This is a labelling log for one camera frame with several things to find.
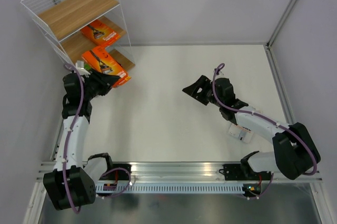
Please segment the orange razor box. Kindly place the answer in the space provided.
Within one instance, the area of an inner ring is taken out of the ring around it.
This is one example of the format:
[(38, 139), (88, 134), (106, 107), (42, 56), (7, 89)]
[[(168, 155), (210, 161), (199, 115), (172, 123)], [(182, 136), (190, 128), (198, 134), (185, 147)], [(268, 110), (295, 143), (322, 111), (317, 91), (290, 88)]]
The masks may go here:
[(94, 20), (80, 29), (81, 33), (97, 46), (109, 47), (118, 41), (122, 35), (100, 20)]
[(128, 72), (106, 51), (104, 47), (96, 46), (82, 54), (82, 59), (94, 70), (110, 76), (119, 76), (113, 88), (124, 85), (131, 77)]

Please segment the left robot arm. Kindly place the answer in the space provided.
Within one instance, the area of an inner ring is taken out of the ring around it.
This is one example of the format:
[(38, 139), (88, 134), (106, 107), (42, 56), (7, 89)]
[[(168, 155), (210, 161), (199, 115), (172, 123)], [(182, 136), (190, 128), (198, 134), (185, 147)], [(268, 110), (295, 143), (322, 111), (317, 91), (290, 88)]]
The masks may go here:
[(83, 151), (91, 120), (91, 100), (105, 96), (119, 79), (95, 70), (88, 75), (73, 71), (63, 77), (66, 94), (62, 138), (54, 168), (43, 176), (43, 185), (56, 210), (72, 209), (78, 214), (82, 206), (94, 203), (98, 180), (114, 176), (115, 167), (108, 153), (91, 155), (84, 164)]

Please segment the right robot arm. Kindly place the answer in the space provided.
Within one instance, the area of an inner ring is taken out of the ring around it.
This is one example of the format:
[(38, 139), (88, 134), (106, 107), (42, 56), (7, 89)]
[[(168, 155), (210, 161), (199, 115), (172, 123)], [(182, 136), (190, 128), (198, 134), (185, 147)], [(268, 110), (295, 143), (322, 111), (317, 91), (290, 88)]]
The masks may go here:
[(321, 156), (304, 124), (277, 122), (259, 114), (235, 96), (227, 78), (212, 81), (202, 75), (182, 91), (203, 105), (216, 105), (225, 120), (258, 134), (273, 145), (271, 152), (254, 151), (241, 159), (240, 172), (244, 178), (253, 179), (260, 172), (277, 171), (295, 180), (301, 175), (316, 173)]

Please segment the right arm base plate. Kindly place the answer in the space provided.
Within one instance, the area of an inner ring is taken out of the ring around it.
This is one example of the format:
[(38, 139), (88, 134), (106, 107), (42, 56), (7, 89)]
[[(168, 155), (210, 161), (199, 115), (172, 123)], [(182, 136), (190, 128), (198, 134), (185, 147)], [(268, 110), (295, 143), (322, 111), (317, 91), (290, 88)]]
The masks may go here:
[(269, 181), (270, 172), (244, 171), (239, 163), (224, 164), (219, 173), (224, 175), (225, 181)]

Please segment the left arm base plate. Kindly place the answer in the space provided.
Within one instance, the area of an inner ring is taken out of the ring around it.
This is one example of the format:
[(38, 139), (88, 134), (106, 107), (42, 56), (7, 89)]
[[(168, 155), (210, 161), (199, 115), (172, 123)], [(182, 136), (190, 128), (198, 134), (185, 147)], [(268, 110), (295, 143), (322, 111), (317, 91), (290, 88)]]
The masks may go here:
[(114, 169), (114, 171), (110, 172), (109, 174), (105, 175), (103, 177), (104, 180), (112, 180), (114, 182), (119, 182), (119, 181), (127, 181), (129, 179), (129, 174), (131, 174), (131, 164), (126, 164), (126, 163), (116, 163), (113, 164), (111, 168), (108, 168), (108, 171), (111, 169)]

